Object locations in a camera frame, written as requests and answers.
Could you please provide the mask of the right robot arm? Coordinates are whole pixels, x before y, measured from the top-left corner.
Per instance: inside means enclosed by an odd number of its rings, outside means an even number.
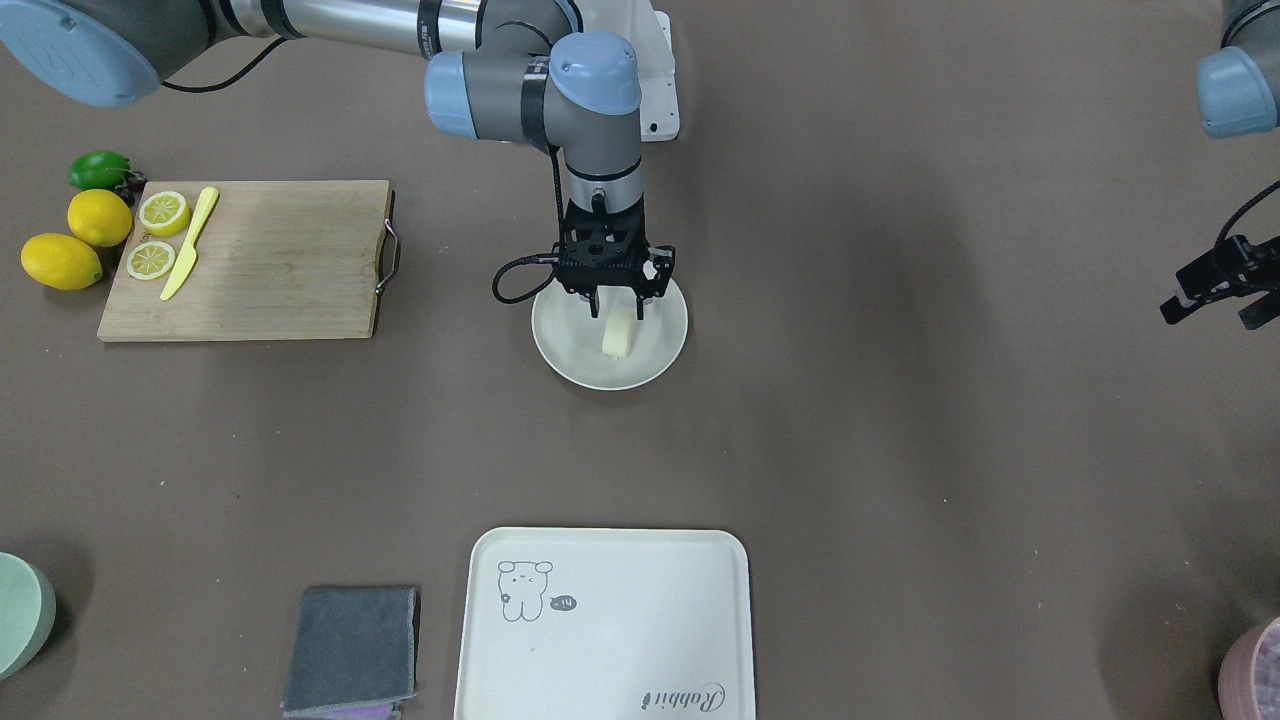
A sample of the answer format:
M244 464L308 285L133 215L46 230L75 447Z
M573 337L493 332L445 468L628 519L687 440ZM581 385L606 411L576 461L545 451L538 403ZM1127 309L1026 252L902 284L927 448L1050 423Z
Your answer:
M552 249L532 261L603 309L664 299L676 251L646 236L643 145L675 138L669 18L650 1L5 1L3 49L91 108L124 108L233 38L413 56L443 135L535 149L562 172Z

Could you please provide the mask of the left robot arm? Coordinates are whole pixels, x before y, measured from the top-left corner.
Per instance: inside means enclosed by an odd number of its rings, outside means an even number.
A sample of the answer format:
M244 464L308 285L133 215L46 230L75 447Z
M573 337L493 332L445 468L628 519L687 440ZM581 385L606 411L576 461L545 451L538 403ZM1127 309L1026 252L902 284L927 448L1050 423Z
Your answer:
M1267 133L1279 122L1279 4L1222 3L1220 47L1197 67L1201 124L1211 138ZM1210 250L1176 272L1178 290L1160 306L1170 325L1225 299L1251 299L1238 316L1256 331L1279 316L1279 241L1251 242L1236 224L1277 195L1272 182L1224 223Z

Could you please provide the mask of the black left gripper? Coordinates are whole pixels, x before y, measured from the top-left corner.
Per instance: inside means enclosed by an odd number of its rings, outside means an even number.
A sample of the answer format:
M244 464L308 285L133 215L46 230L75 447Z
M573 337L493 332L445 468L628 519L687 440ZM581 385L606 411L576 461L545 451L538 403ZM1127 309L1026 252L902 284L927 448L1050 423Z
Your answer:
M1238 311L1244 328L1257 331L1280 316L1277 269L1279 237L1257 245L1243 234L1220 240L1176 272L1178 292L1160 304L1161 316L1176 325L1206 304L1267 292Z

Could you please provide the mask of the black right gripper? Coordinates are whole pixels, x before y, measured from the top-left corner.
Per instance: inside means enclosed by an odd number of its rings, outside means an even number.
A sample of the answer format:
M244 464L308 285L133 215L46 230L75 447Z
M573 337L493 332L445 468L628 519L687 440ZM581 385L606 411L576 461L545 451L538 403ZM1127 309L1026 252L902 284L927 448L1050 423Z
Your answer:
M675 246L646 246L645 231L645 197L641 196L634 205L617 213L596 213L588 208L580 208L571 201L564 210L564 246L585 243L594 234L603 234L598 240L604 243L608 236L623 243L635 243L637 251L632 260L632 291L635 293L636 318L645 319L645 306L655 299L662 299L669 287L675 273ZM590 288L586 292L586 301L590 316L602 316L603 300L602 288Z

